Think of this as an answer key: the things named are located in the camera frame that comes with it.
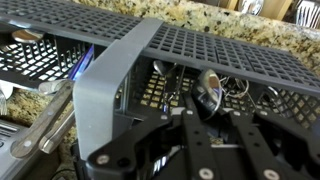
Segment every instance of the cable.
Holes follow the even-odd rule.
[[[61,169],[57,172],[55,172],[52,177],[51,177],[51,180],[53,180],[58,174],[62,173],[62,172],[66,172],[66,171],[69,171],[69,172],[75,172],[74,169]]]

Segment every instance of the speckled countertop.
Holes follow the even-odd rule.
[[[257,45],[290,51],[311,71],[320,76],[320,31],[280,21],[244,15],[186,0],[73,0],[90,6],[139,17],[155,17],[173,25]],[[51,97],[15,89],[8,101],[9,118],[31,125]],[[70,168],[70,142],[73,128],[60,146],[62,165]]]

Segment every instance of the dish rack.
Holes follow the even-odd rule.
[[[13,44],[0,50],[1,79],[30,89],[36,89],[43,81],[67,78],[88,47],[94,46],[97,58],[143,21],[59,0],[0,0],[0,19],[47,32],[36,44]],[[160,111],[164,82],[152,67],[155,59],[187,66],[181,92],[190,90],[199,69],[212,68],[220,75],[264,84],[278,91],[273,101],[261,92],[255,106],[244,96],[225,98],[223,107],[243,112],[255,108],[272,110],[293,118],[305,128],[320,119],[320,80],[290,53],[166,23],[142,51],[127,77],[129,81],[119,88],[115,97],[117,112],[143,118]],[[128,102],[124,102],[124,97],[129,97]],[[171,103],[173,107],[181,106],[181,98]]]

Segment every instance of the wire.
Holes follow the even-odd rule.
[[[75,172],[74,169],[61,169],[57,172],[55,172],[52,177],[51,177],[51,180],[53,180],[58,174],[62,173],[62,172],[66,172],[66,171],[69,171],[69,172]]]

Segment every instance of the granite countertop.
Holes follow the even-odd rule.
[[[188,29],[290,51],[311,71],[320,76],[320,31],[298,27],[262,17],[194,3],[187,0],[73,0],[138,17],[154,17]],[[30,126],[52,97],[15,89],[8,100],[9,119]],[[73,127],[59,147],[60,169],[72,168],[69,153],[76,138]]]

